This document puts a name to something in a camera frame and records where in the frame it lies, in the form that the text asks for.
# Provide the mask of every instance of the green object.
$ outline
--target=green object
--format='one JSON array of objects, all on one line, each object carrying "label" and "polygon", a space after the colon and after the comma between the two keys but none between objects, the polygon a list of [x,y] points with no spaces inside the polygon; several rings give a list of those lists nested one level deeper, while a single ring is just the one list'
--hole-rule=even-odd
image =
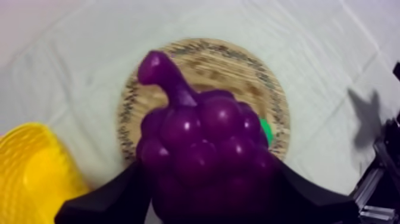
[{"label": "green object", "polygon": [[272,139],[274,138],[271,126],[267,123],[265,119],[260,118],[260,122],[261,122],[261,127],[264,130],[264,133],[267,135],[268,144],[271,145]]}]

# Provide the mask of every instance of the purple plastic fruit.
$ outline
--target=purple plastic fruit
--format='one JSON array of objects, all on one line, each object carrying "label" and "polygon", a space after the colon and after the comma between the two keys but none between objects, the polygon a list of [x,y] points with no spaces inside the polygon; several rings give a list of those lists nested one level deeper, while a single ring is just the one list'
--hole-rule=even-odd
[{"label": "purple plastic fruit", "polygon": [[156,108],[142,120],[137,145],[137,157],[152,180],[157,215],[166,219],[267,209],[275,157],[252,108],[229,91],[195,92],[162,52],[151,51],[137,77],[168,96],[166,108]]}]

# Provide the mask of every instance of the wooden mat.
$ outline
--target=wooden mat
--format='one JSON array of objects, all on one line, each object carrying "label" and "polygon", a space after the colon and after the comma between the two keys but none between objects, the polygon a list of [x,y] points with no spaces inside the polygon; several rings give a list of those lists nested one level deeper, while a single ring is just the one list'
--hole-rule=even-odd
[{"label": "wooden mat", "polygon": [[[185,39],[160,50],[178,65],[197,90],[226,89],[245,101],[271,125],[274,140],[270,151],[284,159],[289,145],[289,110],[285,94],[274,74],[247,50],[216,39]],[[127,162],[135,159],[140,122],[154,107],[167,103],[157,86],[138,84],[129,77],[117,111],[118,140]]]}]

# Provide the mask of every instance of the woven placemat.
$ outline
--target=woven placemat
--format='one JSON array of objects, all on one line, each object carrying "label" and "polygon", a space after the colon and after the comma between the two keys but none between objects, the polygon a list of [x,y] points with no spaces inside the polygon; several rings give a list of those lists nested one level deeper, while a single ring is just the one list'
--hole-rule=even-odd
[{"label": "woven placemat", "polygon": [[[185,39],[160,50],[197,91],[226,89],[250,104],[271,126],[274,139],[270,151],[284,159],[290,134],[288,104],[279,82],[262,61],[241,47],[216,39]],[[134,71],[129,77],[117,111],[118,139],[128,163],[135,159],[144,115],[167,103],[159,87],[138,84],[136,75]]]}]

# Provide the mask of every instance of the grape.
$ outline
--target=grape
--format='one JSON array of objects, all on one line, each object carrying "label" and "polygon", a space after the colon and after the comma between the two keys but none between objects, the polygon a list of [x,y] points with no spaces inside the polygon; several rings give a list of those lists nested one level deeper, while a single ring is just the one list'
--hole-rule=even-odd
[{"label": "grape", "polygon": [[143,143],[140,155],[144,166],[152,173],[162,173],[170,166],[170,152],[160,143],[157,138],[147,139]]},{"label": "grape", "polygon": [[224,168],[228,172],[237,172],[248,167],[255,153],[255,145],[247,137],[233,136],[218,144],[218,151]]},{"label": "grape", "polygon": [[162,52],[138,70],[143,85],[158,85],[168,105],[140,126],[136,153],[162,219],[253,215],[271,210],[279,171],[257,114],[229,91],[197,93]]},{"label": "grape", "polygon": [[160,130],[161,139],[171,148],[179,149],[202,139],[200,120],[193,108],[172,110]]},{"label": "grape", "polygon": [[187,186],[198,186],[213,178],[218,165],[218,154],[208,142],[200,142],[182,150],[174,162],[177,177]]},{"label": "grape", "polygon": [[222,140],[243,129],[243,115],[234,99],[207,99],[199,109],[201,123],[207,137]]}]

